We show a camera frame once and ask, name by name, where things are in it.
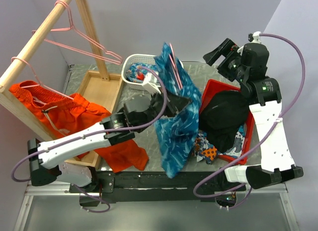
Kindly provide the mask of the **blue shark print shorts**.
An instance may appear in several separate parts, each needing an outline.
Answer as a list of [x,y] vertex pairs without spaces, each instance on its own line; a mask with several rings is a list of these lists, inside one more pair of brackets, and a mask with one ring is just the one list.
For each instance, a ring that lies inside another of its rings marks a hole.
[[155,57],[159,77],[167,92],[191,99],[191,102],[177,115],[161,118],[154,123],[161,153],[161,166],[169,178],[174,178],[183,169],[194,146],[198,134],[202,95],[182,67],[179,58],[176,58],[177,71],[182,84],[182,89],[179,88],[170,57],[172,57],[171,47],[164,42],[161,54]]

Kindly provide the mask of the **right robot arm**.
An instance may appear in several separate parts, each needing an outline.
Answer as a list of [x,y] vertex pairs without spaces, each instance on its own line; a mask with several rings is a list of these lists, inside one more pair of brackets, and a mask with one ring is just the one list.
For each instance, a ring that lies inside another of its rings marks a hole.
[[261,150],[258,165],[237,165],[231,162],[217,179],[222,190],[230,190],[236,182],[253,189],[284,183],[304,175],[290,154],[283,126],[282,96],[278,81],[266,75],[269,51],[258,39],[239,47],[225,39],[215,50],[204,55],[208,65],[220,56],[219,74],[229,81],[236,80],[255,121]]

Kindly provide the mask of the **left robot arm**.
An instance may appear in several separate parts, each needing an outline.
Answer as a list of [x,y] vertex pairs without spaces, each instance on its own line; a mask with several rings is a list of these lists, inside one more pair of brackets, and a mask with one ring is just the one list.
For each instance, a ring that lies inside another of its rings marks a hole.
[[95,191],[99,180],[95,168],[66,164],[66,160],[99,148],[110,148],[134,138],[161,116],[173,117],[191,103],[191,99],[162,92],[132,97],[119,112],[80,132],[49,142],[37,139],[28,141],[31,184],[44,186],[54,181],[82,187],[87,192]]

